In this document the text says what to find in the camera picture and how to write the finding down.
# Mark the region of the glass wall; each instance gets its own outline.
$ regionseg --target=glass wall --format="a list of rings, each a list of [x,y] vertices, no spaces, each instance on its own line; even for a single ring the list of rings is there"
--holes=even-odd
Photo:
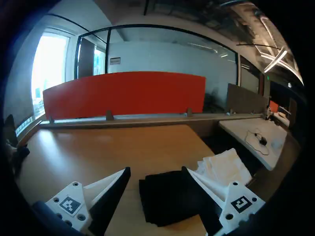
[[[204,112],[223,112],[237,82],[236,53],[207,39],[163,28],[112,29],[108,73],[163,71],[206,77]]]
[[[105,74],[105,53],[108,31],[83,37],[79,45],[77,77]]]
[[[241,87],[258,93],[260,74],[261,72],[252,63],[241,56]]]

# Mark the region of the white cloth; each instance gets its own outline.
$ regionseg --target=white cloth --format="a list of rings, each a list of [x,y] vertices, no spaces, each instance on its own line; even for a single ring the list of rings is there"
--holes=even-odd
[[[203,161],[198,161],[196,172],[218,181],[224,186],[228,186],[233,181],[239,181],[246,185],[252,179],[234,148],[212,157],[205,157]]]

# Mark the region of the orange partition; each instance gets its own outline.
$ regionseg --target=orange partition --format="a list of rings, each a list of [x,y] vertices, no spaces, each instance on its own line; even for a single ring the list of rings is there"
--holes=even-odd
[[[46,117],[202,112],[206,78],[170,72],[121,72],[66,82],[43,92]]]
[[[272,112],[278,112],[279,105],[276,104],[274,101],[270,100],[269,107]]]

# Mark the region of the gray partition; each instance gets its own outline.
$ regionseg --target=gray partition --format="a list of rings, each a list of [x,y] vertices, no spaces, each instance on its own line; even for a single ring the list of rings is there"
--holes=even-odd
[[[232,109],[236,113],[263,113],[268,99],[237,85],[228,85],[226,111]]]

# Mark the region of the desk surface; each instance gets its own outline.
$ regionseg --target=desk surface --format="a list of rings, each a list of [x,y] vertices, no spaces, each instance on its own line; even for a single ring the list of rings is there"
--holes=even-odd
[[[273,170],[280,157],[287,136],[287,132],[282,127],[276,126],[272,121],[261,118],[220,121],[219,124],[257,157],[268,170]],[[257,137],[250,132],[260,132],[267,139],[267,145],[263,146],[259,144]]]
[[[213,152],[186,125],[124,129],[41,129],[28,142],[19,185],[26,200],[47,201],[72,181],[90,184],[129,166],[131,177],[106,235],[205,235],[199,216],[167,227],[146,223],[139,195],[145,175],[197,169]]]
[[[286,117],[282,117],[278,112],[273,113],[273,116],[276,117],[280,122],[282,122],[285,126],[289,127],[290,121]]]

